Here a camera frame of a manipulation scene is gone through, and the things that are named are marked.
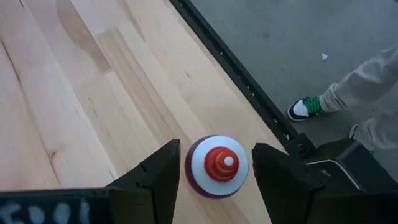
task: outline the green shoelace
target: green shoelace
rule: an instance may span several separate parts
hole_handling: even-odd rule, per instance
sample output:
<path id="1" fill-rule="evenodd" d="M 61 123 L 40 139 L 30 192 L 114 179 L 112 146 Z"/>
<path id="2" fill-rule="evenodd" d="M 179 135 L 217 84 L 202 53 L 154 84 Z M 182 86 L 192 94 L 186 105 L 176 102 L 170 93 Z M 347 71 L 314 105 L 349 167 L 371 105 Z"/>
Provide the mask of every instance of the green shoelace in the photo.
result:
<path id="1" fill-rule="evenodd" d="M 323 114 L 324 110 L 321 108 L 321 104 L 319 102 L 319 97 L 306 97 L 303 100 L 305 107 L 308 110 L 308 114 Z"/>

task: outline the white sole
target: white sole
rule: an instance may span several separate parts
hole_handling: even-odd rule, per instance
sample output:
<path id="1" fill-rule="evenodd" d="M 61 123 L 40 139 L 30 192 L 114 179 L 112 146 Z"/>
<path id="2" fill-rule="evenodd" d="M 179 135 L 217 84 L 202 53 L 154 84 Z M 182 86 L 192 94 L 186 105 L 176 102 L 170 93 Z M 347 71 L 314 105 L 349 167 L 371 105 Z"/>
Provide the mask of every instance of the white sole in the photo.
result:
<path id="1" fill-rule="evenodd" d="M 293 106 L 293 105 L 291 105 L 289 108 L 287 108 L 287 111 L 286 111 L 287 117 L 288 117 L 291 121 L 301 122 L 301 121 L 306 121 L 306 120 L 308 119 L 308 118 L 304 118 L 304 119 L 295 119 L 295 118 L 292 118 L 291 115 L 290 115 L 290 113 L 289 113 L 290 108 L 291 108 L 292 106 Z"/>

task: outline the black metal rail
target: black metal rail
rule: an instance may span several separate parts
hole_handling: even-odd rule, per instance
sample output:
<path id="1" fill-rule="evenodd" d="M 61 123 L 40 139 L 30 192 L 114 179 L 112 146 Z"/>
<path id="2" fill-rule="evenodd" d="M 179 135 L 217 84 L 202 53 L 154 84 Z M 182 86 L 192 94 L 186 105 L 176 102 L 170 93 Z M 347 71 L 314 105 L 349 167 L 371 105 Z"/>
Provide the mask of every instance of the black metal rail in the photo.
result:
<path id="1" fill-rule="evenodd" d="M 189 0 L 170 0 L 283 146 L 298 136 L 264 90 Z"/>

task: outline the maroon cone base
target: maroon cone base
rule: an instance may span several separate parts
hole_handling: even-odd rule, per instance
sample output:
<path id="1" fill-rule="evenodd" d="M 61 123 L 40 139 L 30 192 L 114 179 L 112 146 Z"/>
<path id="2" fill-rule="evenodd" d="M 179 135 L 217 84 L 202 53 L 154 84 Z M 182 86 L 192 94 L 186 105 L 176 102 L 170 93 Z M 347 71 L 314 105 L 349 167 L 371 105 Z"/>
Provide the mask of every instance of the maroon cone base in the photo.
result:
<path id="1" fill-rule="evenodd" d="M 187 156 L 185 157 L 185 175 L 187 176 L 188 179 L 188 183 L 191 185 L 191 187 L 200 195 L 206 197 L 206 198 L 210 198 L 210 199 L 222 199 L 222 198 L 227 198 L 233 194 L 235 194 L 237 191 L 228 194 L 228 195 L 213 195 L 210 194 L 206 191 L 204 191 L 195 181 L 195 179 L 193 178 L 193 174 L 192 174 L 192 170 L 191 170 L 191 162 L 192 162 L 192 155 L 193 152 L 195 152 L 195 149 L 197 148 L 197 146 L 206 138 L 212 137 L 212 136 L 206 136 L 203 137 L 199 140 L 197 140 L 195 143 L 193 143 L 193 145 L 189 148 Z"/>

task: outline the black sneaker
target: black sneaker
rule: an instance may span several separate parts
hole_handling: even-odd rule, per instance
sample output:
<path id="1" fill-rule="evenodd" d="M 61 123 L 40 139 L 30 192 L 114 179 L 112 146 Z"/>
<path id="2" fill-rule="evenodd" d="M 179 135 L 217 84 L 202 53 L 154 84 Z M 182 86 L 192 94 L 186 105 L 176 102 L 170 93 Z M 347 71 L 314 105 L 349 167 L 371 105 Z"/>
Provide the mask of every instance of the black sneaker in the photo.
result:
<path id="1" fill-rule="evenodd" d="M 319 97 L 299 99 L 287 109 L 287 117 L 292 121 L 305 121 L 324 113 Z"/>

